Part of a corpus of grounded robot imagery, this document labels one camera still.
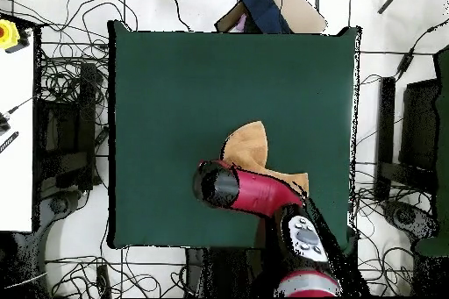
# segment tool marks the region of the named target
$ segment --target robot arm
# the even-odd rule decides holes
[[[265,264],[274,296],[370,295],[313,201],[287,183],[213,160],[200,163],[193,190],[213,208],[250,212],[271,224]]]

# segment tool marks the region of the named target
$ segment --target black cable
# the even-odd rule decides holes
[[[397,201],[399,201],[401,198],[404,198],[405,196],[408,196],[410,194],[416,193],[416,191],[414,189],[411,189],[408,186],[397,186],[397,185],[392,185],[391,186],[392,189],[399,189],[399,192],[396,195],[389,195],[388,199],[395,199]],[[369,204],[366,203],[365,201],[373,201],[373,203]],[[380,206],[382,202],[380,201],[375,201],[374,200],[374,193],[372,189],[359,189],[358,191],[356,191],[355,193],[355,197],[354,197],[354,217],[357,220],[357,216],[358,214],[361,212],[362,214],[365,215],[361,215],[362,217],[366,217],[366,219],[369,219],[369,215],[372,214],[373,212],[378,213],[379,215],[383,216],[382,213],[376,211],[375,209],[377,208],[377,206]],[[371,213],[366,214],[363,211],[364,207],[368,207],[369,209],[371,209]],[[397,289],[397,283],[399,282],[399,278],[401,278],[402,280],[408,282],[410,285],[412,285],[412,279],[410,277],[409,272],[406,270],[406,268],[404,266],[401,266],[399,270],[395,270],[394,268],[392,268],[392,266],[389,265],[388,262],[385,261],[386,259],[386,255],[388,253],[390,253],[393,250],[403,250],[406,253],[408,253],[409,255],[413,255],[411,252],[407,251],[406,249],[402,248],[402,247],[393,247],[388,249],[385,253],[383,253],[383,255],[381,256],[381,252],[379,251],[378,246],[375,244],[375,242],[371,239],[372,235],[367,235],[365,234],[365,232],[359,230],[357,228],[356,224],[353,224],[354,229],[356,230],[356,232],[358,232],[359,234],[362,234],[365,236],[365,238],[360,238],[359,242],[363,241],[363,240],[368,240],[374,247],[375,249],[375,253],[376,253],[376,258],[372,258],[370,260],[362,260],[359,257],[360,263],[359,263],[359,267],[363,266],[363,265],[368,265],[370,267],[373,268],[373,271],[377,271],[379,274],[377,276],[375,276],[374,278],[366,278],[365,280],[369,283],[369,284],[374,284],[374,285],[382,285],[385,287],[385,289],[381,292],[381,296],[384,296],[387,292],[388,289],[390,289],[392,291],[392,293],[394,295],[399,295],[394,286]],[[374,267],[372,264],[372,262],[377,262],[379,264],[379,268]],[[392,281],[388,274],[394,274],[396,281]],[[385,283],[383,282],[376,282],[378,280],[380,280],[381,278],[383,278],[385,280]]]
[[[282,6],[283,6],[283,1],[284,0],[281,0],[281,7],[279,8],[279,26],[281,27],[281,33],[283,33],[283,30],[282,30],[282,21],[281,21],[281,11],[282,11]]]
[[[396,120],[396,121],[393,123],[393,125],[394,125],[394,124],[397,124],[397,123],[399,123],[399,122],[401,122],[401,121],[403,121],[403,117],[401,117],[401,118],[399,118],[398,120]],[[364,140],[368,139],[369,137],[372,137],[372,136],[375,135],[378,131],[379,131],[379,130],[376,130],[375,132],[372,132],[371,134],[367,135],[365,138],[359,140],[359,141],[356,143],[355,146],[358,146],[358,145],[359,145],[361,142],[363,142]]]
[[[181,23],[183,23],[185,26],[186,26],[186,28],[187,28],[187,30],[189,31],[189,32],[192,32],[192,30],[190,29],[190,27],[181,19],[181,16],[180,16],[180,14],[179,14],[179,4],[178,4],[178,0],[175,0],[175,4],[176,4],[176,13],[178,14],[178,19],[179,19],[179,21],[181,22]]]

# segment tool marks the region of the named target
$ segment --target dark blue cloth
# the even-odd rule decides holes
[[[291,33],[273,0],[241,0],[262,33]]]

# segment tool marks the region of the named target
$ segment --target tan cloth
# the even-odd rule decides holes
[[[297,183],[309,194],[309,177],[304,174],[284,174],[265,168],[268,157],[268,142],[261,121],[246,124],[231,134],[224,143],[223,160],[254,173],[271,175],[288,183],[292,189],[302,193]]]

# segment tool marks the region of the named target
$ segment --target folded fabric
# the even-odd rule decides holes
[[[262,33],[291,33],[273,0],[241,0]]]
[[[230,165],[233,164],[254,173],[273,176],[285,181],[298,193],[302,193],[302,190],[304,190],[309,194],[309,176],[307,173],[284,174],[269,170],[265,168],[267,157],[267,134],[261,121],[255,121],[238,128],[225,141],[221,152],[221,160]]]

